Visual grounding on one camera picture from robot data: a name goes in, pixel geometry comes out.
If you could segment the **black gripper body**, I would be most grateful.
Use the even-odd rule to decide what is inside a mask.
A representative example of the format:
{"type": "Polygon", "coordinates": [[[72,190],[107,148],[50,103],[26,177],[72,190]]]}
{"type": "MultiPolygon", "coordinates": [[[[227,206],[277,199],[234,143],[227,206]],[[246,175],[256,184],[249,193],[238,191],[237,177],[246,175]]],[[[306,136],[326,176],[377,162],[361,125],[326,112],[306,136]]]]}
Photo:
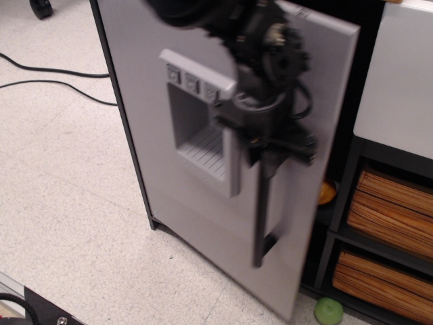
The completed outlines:
{"type": "Polygon", "coordinates": [[[311,112],[313,101],[303,91],[305,109],[294,112],[295,92],[279,94],[268,102],[261,102],[245,92],[236,93],[229,100],[213,104],[217,123],[235,131],[242,146],[261,147],[284,153],[303,163],[311,164],[317,153],[315,136],[298,121],[311,112]]]}

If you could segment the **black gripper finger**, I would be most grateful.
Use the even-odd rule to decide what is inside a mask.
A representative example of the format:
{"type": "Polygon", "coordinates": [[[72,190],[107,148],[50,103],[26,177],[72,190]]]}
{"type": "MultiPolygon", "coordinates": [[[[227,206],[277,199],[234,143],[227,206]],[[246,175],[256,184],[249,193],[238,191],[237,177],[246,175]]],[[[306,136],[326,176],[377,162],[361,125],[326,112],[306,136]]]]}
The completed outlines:
{"type": "Polygon", "coordinates": [[[274,176],[278,168],[287,160],[284,153],[267,150],[263,153],[263,166],[266,176],[274,176]]]}
{"type": "Polygon", "coordinates": [[[246,162],[248,163],[249,167],[253,167],[258,161],[261,160],[262,150],[263,149],[261,147],[257,146],[248,146],[246,148],[246,162]]]}

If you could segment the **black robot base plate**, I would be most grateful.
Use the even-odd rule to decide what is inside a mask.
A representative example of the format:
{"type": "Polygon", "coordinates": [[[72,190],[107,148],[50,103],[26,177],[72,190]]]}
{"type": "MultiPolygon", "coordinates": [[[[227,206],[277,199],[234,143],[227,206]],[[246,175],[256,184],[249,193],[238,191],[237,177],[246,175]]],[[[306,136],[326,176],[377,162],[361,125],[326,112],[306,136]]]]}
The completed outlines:
{"type": "Polygon", "coordinates": [[[24,295],[2,292],[1,302],[11,303],[13,307],[24,310],[23,316],[1,315],[1,324],[84,324],[27,287],[24,287],[24,295]]]}

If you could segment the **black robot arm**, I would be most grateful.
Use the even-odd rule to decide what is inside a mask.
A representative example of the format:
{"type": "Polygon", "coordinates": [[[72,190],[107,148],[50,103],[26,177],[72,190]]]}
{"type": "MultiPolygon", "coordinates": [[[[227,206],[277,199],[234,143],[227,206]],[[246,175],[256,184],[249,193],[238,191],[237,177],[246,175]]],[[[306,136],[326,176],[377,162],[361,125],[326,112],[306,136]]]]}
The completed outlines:
{"type": "Polygon", "coordinates": [[[313,107],[299,77],[309,69],[302,37],[275,1],[148,1],[163,23],[203,28],[222,41],[237,70],[229,100],[217,100],[218,123],[233,129],[247,148],[250,165],[274,176],[290,156],[311,164],[317,150],[313,135],[297,121],[313,107]]]}

